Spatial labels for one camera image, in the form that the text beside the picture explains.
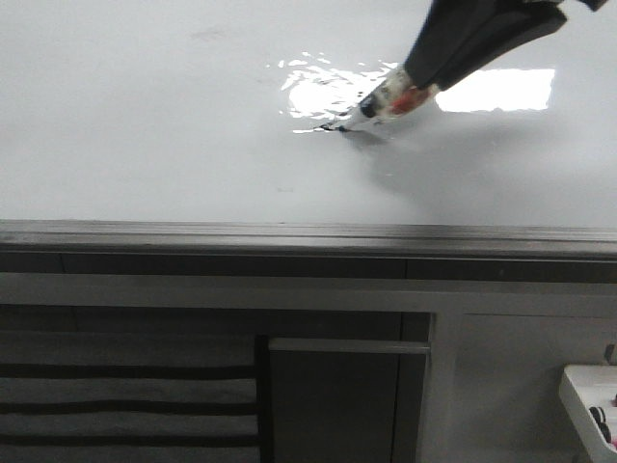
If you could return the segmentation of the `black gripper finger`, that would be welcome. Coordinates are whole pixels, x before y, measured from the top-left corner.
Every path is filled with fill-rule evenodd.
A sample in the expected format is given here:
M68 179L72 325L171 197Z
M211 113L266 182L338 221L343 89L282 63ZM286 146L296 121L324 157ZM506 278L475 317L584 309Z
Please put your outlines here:
M506 7L469 33L427 86L435 85L445 91L501 55L555 33L566 21L552 2Z
M434 1L403 67L420 88L428 87L465 37L506 7L509 1Z

